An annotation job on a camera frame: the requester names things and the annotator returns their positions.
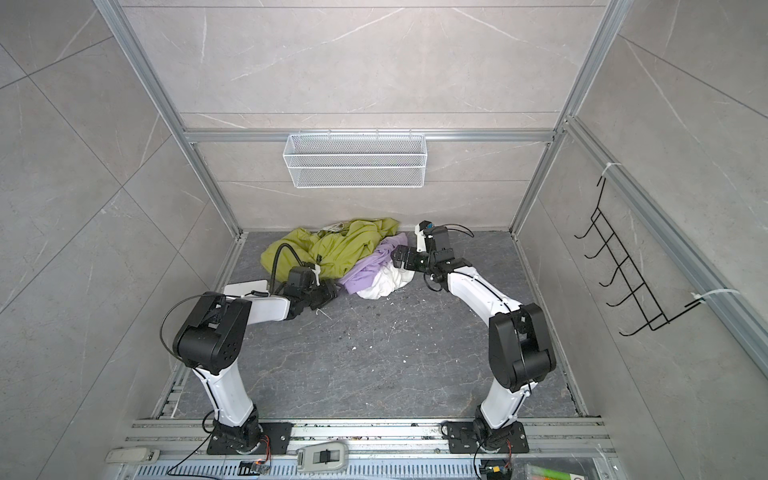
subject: dark marble floor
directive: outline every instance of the dark marble floor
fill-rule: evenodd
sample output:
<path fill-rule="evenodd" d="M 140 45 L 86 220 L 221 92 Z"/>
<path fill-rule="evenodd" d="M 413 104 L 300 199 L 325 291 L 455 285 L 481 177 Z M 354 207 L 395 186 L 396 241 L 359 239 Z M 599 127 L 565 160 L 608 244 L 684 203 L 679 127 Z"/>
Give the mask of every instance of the dark marble floor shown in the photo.
<path fill-rule="evenodd" d="M 250 233 L 231 283 L 267 278 L 262 251 L 284 233 Z M 507 232 L 451 232 L 469 260 L 502 292 L 533 300 Z M 467 417 L 491 385 L 485 324 L 461 300 L 427 290 L 422 277 L 387 298 L 341 290 L 322 312 L 248 327 L 239 357 L 246 390 L 264 418 Z M 193 376 L 175 416 L 210 410 Z M 521 416 L 576 416 L 560 369 L 547 376 Z"/>

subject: black wire rack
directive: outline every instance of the black wire rack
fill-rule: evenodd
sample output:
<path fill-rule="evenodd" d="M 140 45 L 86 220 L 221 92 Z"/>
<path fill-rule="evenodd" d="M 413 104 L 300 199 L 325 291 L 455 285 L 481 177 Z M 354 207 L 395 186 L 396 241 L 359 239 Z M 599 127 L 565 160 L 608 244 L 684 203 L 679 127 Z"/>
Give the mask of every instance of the black wire rack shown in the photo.
<path fill-rule="evenodd" d="M 598 196 L 598 204 L 595 206 L 594 211 L 592 212 L 592 215 L 590 215 L 590 226 L 587 229 L 587 231 L 584 233 L 584 235 L 574 235 L 574 237 L 578 239 L 585 238 L 593 229 L 600 235 L 600 238 L 603 240 L 603 244 L 598 250 L 598 252 L 595 255 L 589 256 L 584 255 L 584 257 L 588 259 L 596 258 L 603 250 L 607 250 L 609 254 L 611 255 L 611 259 L 616 264 L 616 268 L 614 269 L 614 273 L 611 276 L 611 280 L 608 283 L 602 283 L 599 282 L 602 287 L 608 288 L 611 286 L 616 280 L 616 277 L 620 274 L 621 279 L 624 281 L 624 284 L 629 289 L 629 293 L 621 299 L 618 303 L 608 303 L 605 304 L 608 306 L 620 306 L 622 303 L 626 302 L 630 298 L 634 300 L 635 304 L 637 305 L 637 308 L 640 309 L 640 312 L 643 314 L 643 319 L 645 320 L 645 323 L 635 329 L 631 333 L 624 333 L 619 331 L 619 333 L 622 336 L 633 336 L 635 333 L 640 332 L 644 328 L 649 328 L 651 330 L 658 330 L 662 326 L 667 325 L 668 323 L 671 323 L 672 320 L 675 320 L 676 318 L 679 318 L 680 316 L 684 315 L 685 313 L 690 312 L 692 309 L 696 308 L 702 303 L 702 299 L 696 299 L 693 302 L 687 303 L 683 306 L 683 311 L 678 313 L 675 316 L 668 316 L 664 309 L 661 308 L 661 305 L 659 305 L 658 300 L 656 299 L 656 296 L 654 295 L 653 290 L 650 289 L 650 286 L 645 281 L 645 278 L 643 277 L 643 273 L 640 271 L 640 269 L 637 268 L 637 265 L 635 264 L 634 260 L 630 256 L 627 249 L 624 247 L 624 242 L 621 241 L 621 238 L 616 234 L 616 230 L 611 226 L 611 222 L 608 221 L 606 216 L 603 214 L 603 211 L 600 209 L 600 201 L 603 198 L 603 191 L 605 190 L 605 177 L 601 177 L 598 181 L 597 187 L 600 188 L 600 195 Z M 597 221 L 599 219 L 603 219 L 605 224 L 607 225 L 608 232 L 603 232 L 600 227 L 597 224 Z M 619 248 L 614 251 L 614 249 L 611 248 L 611 246 L 608 244 L 612 239 L 616 239 Z M 634 269 L 635 272 L 637 272 L 637 276 L 639 277 L 639 283 L 636 286 L 632 286 L 629 279 L 627 278 L 627 274 L 630 271 L 625 271 L 625 269 Z M 655 316 L 650 316 L 645 308 L 643 308 L 643 304 L 640 302 L 640 300 L 637 298 L 638 293 L 645 293 L 647 292 L 648 295 L 651 297 L 651 299 L 654 301 L 654 304 L 656 305 L 656 308 L 658 309 L 658 314 Z"/>

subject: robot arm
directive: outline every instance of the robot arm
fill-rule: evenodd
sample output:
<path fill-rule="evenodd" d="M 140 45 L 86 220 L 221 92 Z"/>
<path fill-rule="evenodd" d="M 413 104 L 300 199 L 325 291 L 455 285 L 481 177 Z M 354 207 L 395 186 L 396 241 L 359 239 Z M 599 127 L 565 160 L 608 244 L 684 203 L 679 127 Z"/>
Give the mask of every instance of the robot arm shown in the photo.
<path fill-rule="evenodd" d="M 488 326 L 488 362 L 494 382 L 478 407 L 474 430 L 479 445 L 500 448 L 523 401 L 556 367 L 546 320 L 535 304 L 521 305 L 486 281 L 467 260 L 455 258 L 445 226 L 421 222 L 417 247 L 392 252 L 397 267 L 429 275 L 441 290 L 463 300 Z"/>
<path fill-rule="evenodd" d="M 258 411 L 237 367 L 246 326 L 292 319 L 307 307 L 317 310 L 336 298 L 336 285 L 319 280 L 318 273 L 314 265 L 295 266 L 279 296 L 269 294 L 266 280 L 228 285 L 224 294 L 207 292 L 179 329 L 174 354 L 206 388 L 214 406 L 212 439 L 219 447 L 250 453 L 262 436 Z"/>

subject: aluminum frame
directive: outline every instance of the aluminum frame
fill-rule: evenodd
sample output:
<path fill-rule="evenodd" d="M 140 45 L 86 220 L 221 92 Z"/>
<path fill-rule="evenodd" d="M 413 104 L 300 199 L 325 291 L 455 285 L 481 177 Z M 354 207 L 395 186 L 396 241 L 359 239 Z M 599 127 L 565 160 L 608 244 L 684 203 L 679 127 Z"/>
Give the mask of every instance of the aluminum frame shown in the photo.
<path fill-rule="evenodd" d="M 296 470 L 296 461 L 293 459 L 274 459 L 271 462 L 269 473 L 262 474 L 260 480 L 310 480 L 322 478 L 323 480 L 392 480 L 394 478 L 409 478 L 412 480 L 475 480 L 473 464 L 480 463 L 481 458 L 475 463 L 471 458 L 352 458 L 348 466 L 339 472 L 326 472 L 321 475 L 301 473 Z M 582 465 L 582 458 L 573 458 Z M 584 458 L 584 461 L 592 462 L 600 480 L 627 480 L 618 458 Z M 523 458 L 522 462 L 534 462 Z M 239 480 L 238 458 L 196 460 L 190 459 L 184 462 L 175 471 L 175 475 L 166 475 L 165 472 L 174 466 L 172 460 L 160 460 L 153 465 L 142 465 L 135 468 L 132 476 L 124 477 L 125 480 L 174 480 L 181 475 L 212 475 L 221 480 Z"/>
<path fill-rule="evenodd" d="M 518 211 L 515 217 L 512 219 L 512 223 L 509 226 L 509 231 L 513 235 L 517 235 L 528 218 L 533 203 L 536 201 L 538 192 L 541 190 L 541 186 L 544 184 L 544 180 L 549 173 L 549 169 L 552 168 L 555 156 L 558 154 L 560 144 L 563 138 L 563 128 L 569 116 L 575 115 L 581 104 L 584 103 L 584 99 L 587 97 L 589 88 L 592 86 L 592 81 L 600 70 L 600 66 L 603 65 L 605 56 L 619 32 L 621 23 L 629 12 L 629 8 L 632 6 L 632 0 L 611 0 L 605 9 L 605 15 L 598 26 L 598 31 L 595 33 L 592 45 L 589 48 L 587 57 L 584 60 L 584 64 L 581 66 L 581 70 L 578 72 L 576 82 L 574 83 L 571 93 L 568 95 L 568 99 L 565 101 L 558 122 L 554 128 L 555 136 L 552 145 L 548 145 L 548 148 L 541 156 L 541 160 L 536 166 L 536 171 L 531 177 L 531 181 L 528 182 L 528 188 L 525 190 L 523 199 L 520 202 Z"/>
<path fill-rule="evenodd" d="M 427 141 L 552 141 L 554 131 L 545 128 L 510 129 L 444 129 L 444 128 L 357 128 L 357 129 L 273 129 L 187 130 L 184 135 L 191 143 L 203 142 L 284 142 L 295 134 L 421 134 Z"/>
<path fill-rule="evenodd" d="M 176 143 L 178 143 L 182 153 L 192 166 L 197 178 L 203 184 L 203 188 L 205 188 L 208 197 L 210 197 L 222 220 L 227 225 L 227 229 L 229 229 L 233 237 L 237 238 L 243 232 L 243 229 L 237 223 L 232 209 L 221 193 L 221 190 L 219 190 L 214 177 L 208 171 L 202 156 L 185 138 L 184 127 L 181 124 L 177 110 L 147 60 L 144 49 L 141 47 L 128 19 L 125 17 L 123 9 L 116 0 L 94 0 L 94 3 L 101 16 L 104 17 L 104 21 L 107 22 L 110 30 L 112 30 L 114 38 L 118 41 L 120 48 L 122 48 L 128 59 L 128 63 L 131 64 L 131 67 L 133 67 L 136 75 L 139 77 L 144 90 L 147 91 L 147 94 L 152 99 L 152 103 L 154 103 L 163 121 L 165 121 Z"/>
<path fill-rule="evenodd" d="M 224 287 L 229 283 L 232 272 L 237 265 L 237 259 L 240 258 L 240 252 L 243 251 L 247 238 L 248 233 L 242 232 L 232 241 L 230 249 L 227 251 L 227 257 L 224 259 L 224 262 L 219 269 L 219 273 L 216 275 L 216 281 L 214 282 L 215 291 L 223 292 Z"/>
<path fill-rule="evenodd" d="M 525 250 L 522 248 L 520 240 L 517 238 L 512 239 L 512 244 L 515 246 L 515 251 L 517 252 L 520 263 L 523 266 L 525 279 L 528 281 L 528 285 L 531 286 L 531 290 L 533 290 L 536 304 L 544 310 L 545 318 L 547 319 L 547 327 L 549 328 L 549 334 L 554 340 L 552 344 L 554 345 L 556 353 L 555 356 L 558 359 L 558 365 L 565 374 L 568 389 L 571 390 L 571 397 L 576 404 L 576 411 L 579 415 L 589 416 L 591 415 L 591 412 L 587 407 L 587 401 L 584 400 L 584 395 L 581 393 L 581 389 L 579 389 L 578 383 L 575 381 L 576 376 L 573 373 L 573 367 L 571 367 L 571 363 L 568 361 L 568 356 L 565 355 L 565 350 L 563 350 L 563 343 L 560 340 L 560 336 L 551 325 L 550 319 L 552 318 L 552 315 L 549 313 L 547 302 L 545 302 L 544 295 L 541 293 L 541 289 L 538 286 L 538 282 L 536 281 L 536 277 L 533 274 L 531 264 L 528 262 L 528 257 L 525 255 Z"/>
<path fill-rule="evenodd" d="M 566 132 L 596 166 L 602 170 L 608 163 L 617 163 L 578 117 L 567 120 Z M 624 167 L 614 165 L 604 176 L 699 293 L 733 288 Z M 755 309 L 741 295 L 732 293 L 709 296 L 707 305 L 768 377 L 768 329 Z"/>
<path fill-rule="evenodd" d="M 442 438 L 440 425 L 445 420 L 470 422 L 472 419 L 281 419 L 267 422 L 291 422 L 293 431 L 288 455 L 299 448 L 319 442 L 344 441 L 350 458 L 471 458 L 472 453 L 452 454 L 448 440 Z M 531 451 L 517 458 L 583 457 L 616 458 L 617 453 L 604 422 L 599 418 L 530 418 L 519 419 L 525 425 Z M 146 446 L 160 449 L 161 459 L 181 459 L 207 437 L 200 420 L 136 420 L 124 431 L 125 437 L 116 447 Z M 478 458 L 505 458 L 506 452 L 480 453 Z M 238 455 L 238 459 L 258 458 Z M 194 459 L 222 457 L 200 453 Z"/>

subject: gray tile wall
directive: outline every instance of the gray tile wall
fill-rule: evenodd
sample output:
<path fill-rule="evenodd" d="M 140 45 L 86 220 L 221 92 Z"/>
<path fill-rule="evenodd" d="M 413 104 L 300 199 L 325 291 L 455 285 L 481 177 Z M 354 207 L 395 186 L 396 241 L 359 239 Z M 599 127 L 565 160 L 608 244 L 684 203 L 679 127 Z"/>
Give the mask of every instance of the gray tile wall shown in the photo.
<path fill-rule="evenodd" d="M 354 217 L 390 216 L 404 227 L 428 217 L 506 230 L 544 145 L 434 142 L 422 188 L 297 189 L 278 142 L 200 144 L 200 152 L 245 229 L 322 228 Z"/>
<path fill-rule="evenodd" d="M 186 120 L 218 127 L 552 127 L 604 10 L 150 3 L 124 8 L 150 60 Z"/>
<path fill-rule="evenodd" d="M 606 418 L 630 478 L 759 478 L 768 382 L 712 311 L 698 306 L 656 331 L 620 334 L 643 324 L 641 312 L 631 301 L 607 306 L 628 289 L 621 279 L 599 285 L 615 263 L 606 250 L 584 257 L 602 244 L 594 230 L 575 237 L 589 227 L 599 177 L 566 140 L 520 238 L 589 413 Z M 601 209 L 662 309 L 680 312 L 694 288 L 610 185 Z M 636 270 L 624 271 L 639 284 Z M 657 311 L 649 295 L 640 300 Z"/>
<path fill-rule="evenodd" d="M 768 319 L 768 3 L 638 0 L 579 112 Z"/>
<path fill-rule="evenodd" d="M 579 111 L 623 168 L 763 318 L 768 318 L 766 22 L 765 2 L 637 0 Z M 620 335 L 642 324 L 640 312 L 631 302 L 606 306 L 627 291 L 621 282 L 598 285 L 611 278 L 614 267 L 605 251 L 594 260 L 584 258 L 601 244 L 594 232 L 574 238 L 588 228 L 599 175 L 578 146 L 566 142 L 521 235 L 590 413 L 608 420 L 631 477 L 763 476 L 768 382 L 707 307 L 655 332 Z M 692 286 L 610 187 L 601 206 L 662 308 L 670 315 L 679 312 L 690 301 Z M 560 257 L 541 239 L 547 235 L 541 225 L 558 235 L 555 243 L 565 247 Z M 584 289 L 577 293 L 572 283 Z M 578 306 L 594 301 L 601 322 L 580 319 L 584 332 L 576 336 L 570 327 L 574 314 L 560 307 L 566 301 Z M 641 302 L 654 310 L 648 295 Z M 598 336 L 600 347 L 612 344 L 620 358 L 596 355 L 599 350 L 590 347 Z M 626 389 L 621 387 L 626 382 L 612 376 L 595 376 L 607 368 L 621 371 L 625 380 L 630 376 Z M 634 389 L 644 408 L 627 406 L 625 397 Z M 643 431 L 649 435 L 637 434 Z"/>
<path fill-rule="evenodd" d="M 601 0 L 127 0 L 189 128 L 552 128 Z M 507 228 L 542 144 L 429 145 L 420 189 L 298 190 L 279 144 L 202 144 L 241 226 Z"/>
<path fill-rule="evenodd" d="M 0 44 L 0 478 L 98 478 L 232 239 L 89 0 L 5 2 Z"/>

